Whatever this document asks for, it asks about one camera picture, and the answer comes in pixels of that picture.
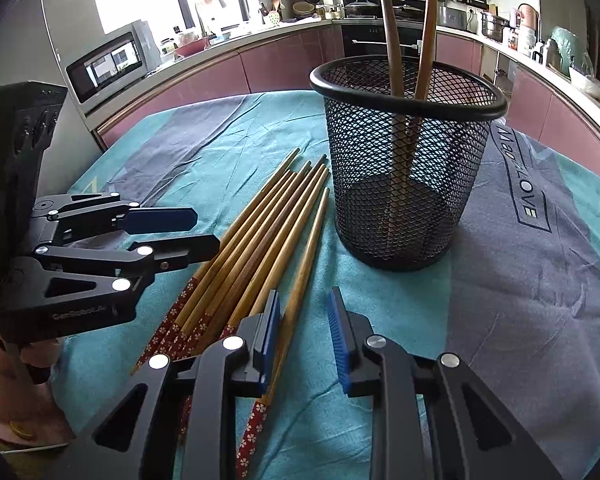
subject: oven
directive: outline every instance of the oven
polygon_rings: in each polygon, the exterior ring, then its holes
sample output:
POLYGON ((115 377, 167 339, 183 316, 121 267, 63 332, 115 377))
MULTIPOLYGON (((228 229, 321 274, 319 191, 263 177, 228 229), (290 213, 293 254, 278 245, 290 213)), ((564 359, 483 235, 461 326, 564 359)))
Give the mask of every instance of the oven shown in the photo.
MULTIPOLYGON (((410 23, 409 27, 401 27, 398 24, 398 37, 400 38, 400 50, 403 56, 420 55, 422 46, 422 25, 410 23)), ((344 44, 344 55, 367 56, 369 54, 383 54, 386 56, 386 37, 384 26, 379 24, 355 24, 342 25, 342 43, 344 44)))

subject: cloth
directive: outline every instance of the cloth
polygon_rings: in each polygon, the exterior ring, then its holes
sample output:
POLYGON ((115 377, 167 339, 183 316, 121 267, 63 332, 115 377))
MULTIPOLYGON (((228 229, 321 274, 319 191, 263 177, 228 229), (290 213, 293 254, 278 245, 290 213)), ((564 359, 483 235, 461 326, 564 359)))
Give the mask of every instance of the cloth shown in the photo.
MULTIPOLYGON (((194 230, 220 236, 294 147, 301 149, 296 169, 329 153, 324 106, 314 92, 244 97, 228 119, 204 126, 215 132, 211 137, 198 131, 199 111, 223 102, 145 118, 71 192, 105 189, 126 160, 144 156, 138 152, 178 113, 180 128, 213 141, 178 167, 155 205, 192 206, 199 215, 194 230)), ((168 140, 153 143, 152 150, 165 145, 168 140)), ((410 273, 372 269, 350 256, 333 214, 332 197, 250 478, 368 478, 370 400, 342 393, 326 316, 328 291, 338 285, 349 310, 368 316, 377 333, 409 352, 429 358, 456 352, 564 478, 580 480, 600 455, 600 178, 494 123, 449 252, 410 273)), ((278 287, 282 305, 300 254, 278 287)), ((74 431, 123 386, 193 271, 159 274, 133 322, 67 339, 52 386, 74 431)), ((252 405, 250 399, 238 402, 238 438, 252 405)))

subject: black mesh basket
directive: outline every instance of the black mesh basket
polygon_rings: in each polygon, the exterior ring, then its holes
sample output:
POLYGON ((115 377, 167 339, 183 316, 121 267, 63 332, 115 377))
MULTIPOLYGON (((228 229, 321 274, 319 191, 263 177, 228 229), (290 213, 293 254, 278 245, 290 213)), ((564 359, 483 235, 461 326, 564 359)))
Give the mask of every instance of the black mesh basket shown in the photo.
POLYGON ((495 86, 442 63, 428 100, 416 100, 419 60, 402 63, 405 98, 390 95, 387 56, 325 63, 311 85, 324 96, 342 243, 371 266, 415 270, 448 249, 490 122, 507 103, 495 86))

